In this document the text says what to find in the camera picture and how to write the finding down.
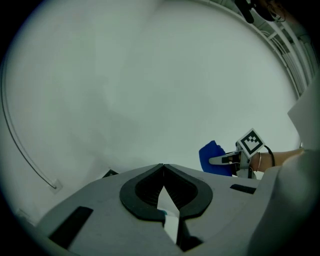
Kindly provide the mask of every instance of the bracelet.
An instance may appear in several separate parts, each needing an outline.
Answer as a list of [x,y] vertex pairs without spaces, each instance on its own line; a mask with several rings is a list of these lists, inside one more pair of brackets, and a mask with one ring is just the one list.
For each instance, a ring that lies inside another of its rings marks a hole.
[[260,156],[260,158],[259,158],[259,165],[258,165],[258,168],[256,169],[257,172],[259,171],[259,169],[260,169],[260,164],[261,164],[261,153],[260,153],[260,152],[259,152],[259,156]]

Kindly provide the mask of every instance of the white wall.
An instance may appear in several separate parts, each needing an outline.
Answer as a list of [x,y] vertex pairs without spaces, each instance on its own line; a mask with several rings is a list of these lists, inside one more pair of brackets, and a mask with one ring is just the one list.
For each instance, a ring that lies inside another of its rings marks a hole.
[[64,186],[50,194],[1,122],[3,180],[35,219],[104,167],[200,170],[202,146],[233,151],[252,127],[273,151],[298,145],[278,59],[246,25],[194,2],[49,2],[17,37],[6,87],[23,145]]

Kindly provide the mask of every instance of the black cable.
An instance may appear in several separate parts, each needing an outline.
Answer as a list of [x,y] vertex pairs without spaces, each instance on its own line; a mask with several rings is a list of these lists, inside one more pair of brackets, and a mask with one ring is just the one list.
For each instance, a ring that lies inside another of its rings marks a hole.
[[3,58],[3,66],[2,66],[2,69],[1,69],[1,76],[0,76],[0,83],[1,83],[1,105],[2,105],[2,112],[3,112],[3,116],[4,116],[4,119],[5,119],[5,123],[6,123],[6,126],[9,130],[9,133],[11,135],[11,138],[16,146],[16,148],[19,150],[20,154],[23,156],[24,160],[29,164],[29,166],[34,170],[34,172],[41,178],[45,181],[45,183],[47,183],[51,188],[53,189],[57,189],[56,186],[53,186],[51,185],[48,181],[46,181],[37,171],[36,169],[32,166],[32,164],[28,161],[28,159],[26,158],[26,156],[24,155],[24,153],[21,151],[20,147],[18,146],[18,143],[16,142],[15,140],[15,137],[14,135],[12,134],[12,131],[10,129],[10,125],[9,125],[9,122],[8,122],[8,119],[7,119],[7,115],[6,115],[6,111],[5,111],[5,105],[4,105],[4,97],[3,97],[3,83],[2,83],[2,77],[3,77],[3,73],[4,73],[4,69],[5,69],[5,58]]
[[266,145],[264,145],[264,147],[268,150],[269,154],[271,155],[271,158],[272,158],[272,167],[276,166],[275,156],[274,156],[274,154],[272,153],[271,149],[270,149],[268,146],[266,146]]

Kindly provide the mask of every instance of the blue glove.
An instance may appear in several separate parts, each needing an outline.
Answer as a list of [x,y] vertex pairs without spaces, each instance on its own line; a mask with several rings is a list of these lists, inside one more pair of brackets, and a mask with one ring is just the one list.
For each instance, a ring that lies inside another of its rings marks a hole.
[[212,165],[209,163],[210,158],[225,155],[226,152],[216,144],[214,140],[209,142],[199,150],[199,158],[202,170],[206,173],[232,176],[232,171],[229,165]]

